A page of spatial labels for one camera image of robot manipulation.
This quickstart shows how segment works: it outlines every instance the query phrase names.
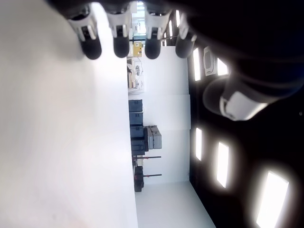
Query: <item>black case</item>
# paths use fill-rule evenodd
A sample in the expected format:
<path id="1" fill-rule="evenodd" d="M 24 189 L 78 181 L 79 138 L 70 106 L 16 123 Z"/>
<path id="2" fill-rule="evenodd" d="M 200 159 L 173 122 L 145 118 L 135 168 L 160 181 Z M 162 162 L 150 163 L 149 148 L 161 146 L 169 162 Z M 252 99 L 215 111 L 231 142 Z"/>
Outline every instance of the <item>black case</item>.
<path id="1" fill-rule="evenodd" d="M 144 139 L 133 139 L 131 140 L 131 151 L 132 155 L 145 155 Z"/>
<path id="2" fill-rule="evenodd" d="M 141 192 L 143 187 L 144 187 L 143 181 L 134 181 L 135 192 Z"/>
<path id="3" fill-rule="evenodd" d="M 135 167 L 135 175 L 136 174 L 143 174 L 143 167 L 142 166 L 136 166 Z"/>

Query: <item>storage box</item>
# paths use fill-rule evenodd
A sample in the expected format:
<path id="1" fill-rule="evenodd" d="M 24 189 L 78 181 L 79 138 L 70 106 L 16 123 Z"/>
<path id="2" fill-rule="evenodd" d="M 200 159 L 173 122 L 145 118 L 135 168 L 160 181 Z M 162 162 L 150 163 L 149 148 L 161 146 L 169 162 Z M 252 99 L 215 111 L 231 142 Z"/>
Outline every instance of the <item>storage box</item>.
<path id="1" fill-rule="evenodd" d="M 147 137 L 148 137 L 148 147 L 149 147 L 149 150 L 152 150 L 153 149 L 153 134 L 151 132 L 151 128 L 146 128 L 147 130 Z"/>
<path id="2" fill-rule="evenodd" d="M 143 111 L 143 100 L 129 100 L 129 112 L 136 113 Z"/>
<path id="3" fill-rule="evenodd" d="M 143 138 L 143 126 L 130 126 L 131 138 Z"/>
<path id="4" fill-rule="evenodd" d="M 159 132 L 157 127 L 150 128 L 153 135 L 153 149 L 161 149 L 162 148 L 162 135 Z"/>
<path id="5" fill-rule="evenodd" d="M 143 113 L 129 113 L 130 125 L 142 125 Z"/>

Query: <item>rectangular ceiling light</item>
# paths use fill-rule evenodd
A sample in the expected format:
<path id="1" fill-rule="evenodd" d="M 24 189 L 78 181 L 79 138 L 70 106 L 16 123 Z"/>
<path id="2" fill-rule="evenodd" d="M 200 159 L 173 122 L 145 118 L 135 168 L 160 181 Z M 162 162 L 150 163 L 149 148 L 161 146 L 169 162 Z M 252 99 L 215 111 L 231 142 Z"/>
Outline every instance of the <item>rectangular ceiling light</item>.
<path id="1" fill-rule="evenodd" d="M 218 76 L 227 75 L 227 74 L 228 74 L 227 65 L 218 58 Z"/>
<path id="2" fill-rule="evenodd" d="M 261 228 L 274 228 L 279 218 L 288 182 L 272 172 L 268 172 L 262 195 L 262 204 L 256 220 Z"/>
<path id="3" fill-rule="evenodd" d="M 176 11 L 176 26 L 178 27 L 180 25 L 181 19 L 180 19 L 180 12 Z"/>
<path id="4" fill-rule="evenodd" d="M 170 32 L 170 37 L 173 36 L 173 32 L 172 32 L 172 21 L 169 21 L 169 32 Z"/>
<path id="5" fill-rule="evenodd" d="M 219 142 L 218 144 L 218 182 L 225 188 L 228 174 L 229 147 Z"/>
<path id="6" fill-rule="evenodd" d="M 196 128 L 196 157 L 201 161 L 201 150 L 202 150 L 202 131 Z"/>
<path id="7" fill-rule="evenodd" d="M 197 48 L 193 51 L 195 81 L 200 80 L 200 61 L 199 60 L 200 60 L 199 49 Z"/>
<path id="8" fill-rule="evenodd" d="M 165 37 L 165 38 L 166 38 L 166 37 L 167 37 L 167 34 L 166 34 L 166 33 L 164 33 L 164 34 L 163 34 L 163 37 Z M 165 39 L 165 46 L 167 46 L 167 39 Z"/>

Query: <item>window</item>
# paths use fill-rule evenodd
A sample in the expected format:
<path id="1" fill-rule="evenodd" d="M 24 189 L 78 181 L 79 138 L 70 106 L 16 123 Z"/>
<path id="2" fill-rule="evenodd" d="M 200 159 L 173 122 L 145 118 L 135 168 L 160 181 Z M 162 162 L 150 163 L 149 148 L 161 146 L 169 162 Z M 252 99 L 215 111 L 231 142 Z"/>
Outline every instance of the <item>window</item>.
<path id="1" fill-rule="evenodd" d="M 136 4 L 137 4 L 137 6 L 136 6 L 137 12 L 144 11 L 144 4 L 142 1 L 138 1 Z"/>

